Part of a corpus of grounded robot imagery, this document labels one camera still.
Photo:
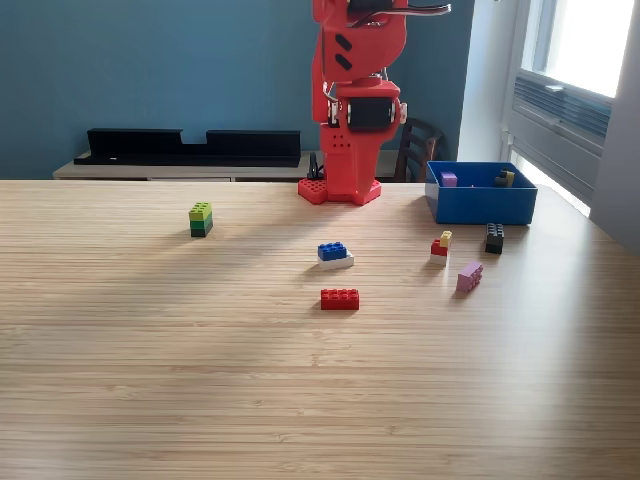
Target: blue plastic bin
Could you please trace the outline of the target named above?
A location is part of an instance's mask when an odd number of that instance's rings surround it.
[[[429,162],[428,165],[425,193],[436,223],[531,223],[538,189],[511,163]],[[503,168],[516,174],[513,188],[493,187]],[[442,173],[447,172],[458,177],[457,187],[442,186]]]

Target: blue lego brick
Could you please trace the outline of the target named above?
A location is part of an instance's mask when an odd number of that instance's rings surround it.
[[[318,247],[318,257],[324,262],[347,258],[347,247],[340,242],[320,245]]]

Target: green lego brick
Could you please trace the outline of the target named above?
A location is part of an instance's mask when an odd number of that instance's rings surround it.
[[[209,226],[204,228],[203,230],[199,228],[192,228],[191,236],[193,238],[205,238],[209,234],[212,228],[213,228],[213,222],[211,222]]]
[[[204,222],[190,222],[191,230],[204,230],[209,225],[213,223],[213,215],[210,213],[207,218],[204,219]]]
[[[189,220],[192,222],[204,222],[211,215],[211,204],[206,202],[196,203],[189,212]]]

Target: red robot arm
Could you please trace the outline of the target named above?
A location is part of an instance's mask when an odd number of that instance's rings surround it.
[[[380,148],[406,119],[400,89],[386,78],[386,67],[404,49],[407,15],[450,11],[450,5],[413,7],[409,0],[313,0],[321,28],[312,66],[312,116],[320,123],[325,178],[300,182],[300,195],[312,203],[356,205],[380,195]]]

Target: chair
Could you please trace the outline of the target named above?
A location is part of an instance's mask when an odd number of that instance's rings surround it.
[[[416,135],[420,130],[424,133],[423,136]],[[407,183],[407,168],[409,168],[410,183],[424,183],[427,178],[427,162],[436,160],[438,147],[443,139],[444,135],[436,127],[416,118],[408,118],[402,132],[394,181]]]

